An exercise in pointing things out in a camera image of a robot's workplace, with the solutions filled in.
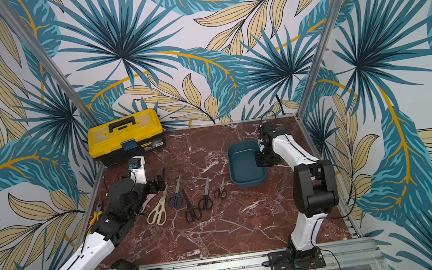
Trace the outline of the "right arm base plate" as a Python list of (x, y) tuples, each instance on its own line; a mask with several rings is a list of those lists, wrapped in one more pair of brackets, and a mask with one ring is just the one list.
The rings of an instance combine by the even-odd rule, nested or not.
[(283, 250), (268, 253), (265, 261), (271, 270), (308, 270), (324, 268), (325, 259), (318, 247), (307, 251)]

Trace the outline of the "large black handled scissors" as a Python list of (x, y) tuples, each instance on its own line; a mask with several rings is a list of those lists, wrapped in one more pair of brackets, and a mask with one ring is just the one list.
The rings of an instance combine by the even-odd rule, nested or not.
[(183, 195), (186, 206), (185, 211), (185, 218), (188, 223), (193, 223), (195, 221), (198, 221), (202, 218), (202, 211), (193, 205), (193, 203), (190, 201), (189, 197), (187, 196), (187, 193), (185, 192), (185, 189), (181, 189), (181, 193)]

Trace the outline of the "medium black handled scissors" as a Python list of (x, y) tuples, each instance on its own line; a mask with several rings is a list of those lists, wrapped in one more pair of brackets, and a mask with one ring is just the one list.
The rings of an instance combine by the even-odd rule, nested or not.
[(210, 179), (209, 178), (207, 178), (206, 179), (206, 182), (205, 182), (205, 190), (204, 190), (204, 194), (203, 194), (203, 196), (202, 196), (202, 198), (200, 199), (200, 201), (199, 201), (199, 204), (198, 204), (198, 208), (201, 210), (201, 211), (203, 211), (203, 210), (205, 210), (205, 211), (209, 211), (209, 210), (211, 210), (212, 209), (212, 205), (213, 205), (213, 202), (212, 202), (212, 199), (211, 199), (211, 197), (210, 197), (210, 195), (209, 195), (209, 186), (210, 186)]

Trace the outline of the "blue handled scissors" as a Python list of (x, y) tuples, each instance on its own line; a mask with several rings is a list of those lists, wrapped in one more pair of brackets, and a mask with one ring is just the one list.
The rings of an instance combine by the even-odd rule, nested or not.
[(180, 194), (180, 183), (181, 178), (179, 177), (177, 180), (176, 188), (173, 195), (168, 199), (167, 206), (170, 208), (180, 208), (183, 205), (183, 198)]

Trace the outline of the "cream handled kitchen scissors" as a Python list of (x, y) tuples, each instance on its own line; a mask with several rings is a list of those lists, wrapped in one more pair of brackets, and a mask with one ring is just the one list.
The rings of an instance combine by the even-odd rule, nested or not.
[(147, 217), (147, 223), (149, 225), (155, 225), (163, 226), (166, 223), (167, 220), (167, 213), (166, 213), (166, 196), (168, 193), (168, 184), (165, 185), (165, 189), (162, 192), (162, 196), (160, 197), (158, 203), (156, 204), (156, 207), (151, 210)]

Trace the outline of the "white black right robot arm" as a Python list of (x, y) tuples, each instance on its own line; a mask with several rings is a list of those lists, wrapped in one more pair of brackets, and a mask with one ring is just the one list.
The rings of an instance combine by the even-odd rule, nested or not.
[(272, 122), (259, 127), (259, 148), (255, 153), (258, 167), (288, 164), (294, 174), (293, 199), (298, 209), (296, 226), (290, 235), (286, 264), (299, 268), (319, 256), (316, 238), (324, 220), (339, 203), (336, 173), (327, 160), (309, 154), (285, 130)]

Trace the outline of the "small black scissors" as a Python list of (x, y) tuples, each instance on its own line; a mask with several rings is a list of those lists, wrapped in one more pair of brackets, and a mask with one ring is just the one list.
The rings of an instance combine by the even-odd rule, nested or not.
[(226, 197), (227, 197), (227, 190), (225, 188), (225, 179), (222, 178), (222, 182), (221, 182), (219, 188), (217, 188), (214, 191), (214, 198), (224, 200)]

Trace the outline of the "teal plastic storage box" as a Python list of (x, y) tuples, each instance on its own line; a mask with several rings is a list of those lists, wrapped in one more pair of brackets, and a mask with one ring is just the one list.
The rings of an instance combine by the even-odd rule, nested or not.
[(255, 140), (240, 141), (227, 149), (229, 176), (238, 188), (257, 187), (266, 180), (267, 169), (258, 167), (255, 159), (259, 151)]

